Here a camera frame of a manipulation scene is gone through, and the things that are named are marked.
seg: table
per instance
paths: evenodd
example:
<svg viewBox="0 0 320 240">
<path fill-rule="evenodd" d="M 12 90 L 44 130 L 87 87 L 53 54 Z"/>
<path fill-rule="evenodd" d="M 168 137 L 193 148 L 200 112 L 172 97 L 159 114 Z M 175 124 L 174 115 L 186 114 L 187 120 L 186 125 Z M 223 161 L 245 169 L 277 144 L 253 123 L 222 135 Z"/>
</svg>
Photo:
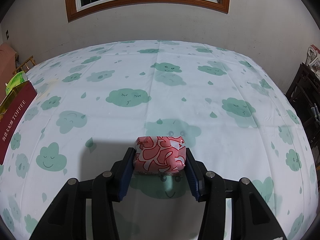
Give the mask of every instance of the table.
<svg viewBox="0 0 320 240">
<path fill-rule="evenodd" d="M 95 178 L 144 135 L 181 135 L 209 170 L 248 177 L 289 240 L 316 216 L 315 165 L 301 121 L 244 55 L 182 41 L 122 41 L 62 54 L 27 74 L 38 95 L 0 171 L 0 213 L 17 240 L 30 237 L 69 178 Z M 196 239 L 204 204 L 182 172 L 134 175 L 114 209 L 121 240 Z M 230 230 L 226 200 L 225 239 Z"/>
</svg>

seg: green plastic bag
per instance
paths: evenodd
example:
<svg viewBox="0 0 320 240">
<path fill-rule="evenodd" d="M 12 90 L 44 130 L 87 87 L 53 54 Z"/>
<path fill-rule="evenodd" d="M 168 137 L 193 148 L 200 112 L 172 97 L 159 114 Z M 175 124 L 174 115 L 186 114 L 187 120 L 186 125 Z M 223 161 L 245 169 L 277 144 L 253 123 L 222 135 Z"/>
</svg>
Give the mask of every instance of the green plastic bag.
<svg viewBox="0 0 320 240">
<path fill-rule="evenodd" d="M 5 89 L 5 93 L 6 95 L 8 95 L 10 93 L 10 91 L 15 87 L 20 85 L 21 83 L 25 82 L 28 80 L 27 75 L 25 74 L 24 71 L 18 72 L 17 74 L 15 74 L 13 76 L 13 78 L 9 81 Z"/>
</svg>

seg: white tablecloth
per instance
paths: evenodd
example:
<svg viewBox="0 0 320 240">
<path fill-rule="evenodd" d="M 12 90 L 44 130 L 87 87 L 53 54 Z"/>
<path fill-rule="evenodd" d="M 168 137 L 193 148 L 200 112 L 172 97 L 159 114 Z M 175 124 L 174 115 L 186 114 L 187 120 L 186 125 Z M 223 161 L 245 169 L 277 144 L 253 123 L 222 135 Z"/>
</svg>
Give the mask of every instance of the white tablecloth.
<svg viewBox="0 0 320 240">
<path fill-rule="evenodd" d="M 0 167 L 0 214 L 17 240 L 29 239 L 69 178 L 109 170 L 144 135 L 181 135 L 207 169 L 248 177 L 288 240 L 300 239 L 316 215 L 315 165 L 301 121 L 246 56 L 181 41 L 115 42 L 57 56 L 27 76 L 38 95 Z M 196 239 L 204 203 L 184 173 L 134 175 L 114 208 L 121 240 Z M 225 239 L 230 208 L 227 200 Z"/>
</svg>

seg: pink cloth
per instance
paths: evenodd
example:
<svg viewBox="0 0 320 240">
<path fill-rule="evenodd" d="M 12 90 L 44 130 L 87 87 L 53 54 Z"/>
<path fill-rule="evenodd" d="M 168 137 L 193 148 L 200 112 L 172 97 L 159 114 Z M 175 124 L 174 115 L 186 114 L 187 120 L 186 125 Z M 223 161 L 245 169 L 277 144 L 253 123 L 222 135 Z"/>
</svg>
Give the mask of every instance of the pink cloth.
<svg viewBox="0 0 320 240">
<path fill-rule="evenodd" d="M 186 145 L 180 137 L 145 136 L 136 141 L 134 170 L 143 174 L 174 174 L 185 166 Z"/>
</svg>

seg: blue gripper pad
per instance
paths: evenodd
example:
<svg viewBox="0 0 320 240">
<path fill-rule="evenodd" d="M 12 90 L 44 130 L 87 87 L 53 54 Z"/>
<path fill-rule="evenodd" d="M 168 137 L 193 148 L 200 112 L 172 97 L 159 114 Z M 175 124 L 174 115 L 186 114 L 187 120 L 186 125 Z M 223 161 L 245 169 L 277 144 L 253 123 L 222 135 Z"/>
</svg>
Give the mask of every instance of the blue gripper pad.
<svg viewBox="0 0 320 240">
<path fill-rule="evenodd" d="M 196 201 L 198 201 L 200 198 L 199 182 L 188 157 L 186 158 L 186 166 L 184 167 L 184 172 L 189 183 L 191 194 L 196 198 Z"/>
<path fill-rule="evenodd" d="M 120 167 L 118 168 L 119 172 L 122 172 L 122 176 L 119 179 L 119 191 L 118 198 L 120 201 L 127 195 L 130 180 L 133 173 L 133 157 L 136 151 L 133 148 L 129 148 L 125 154 Z"/>
</svg>

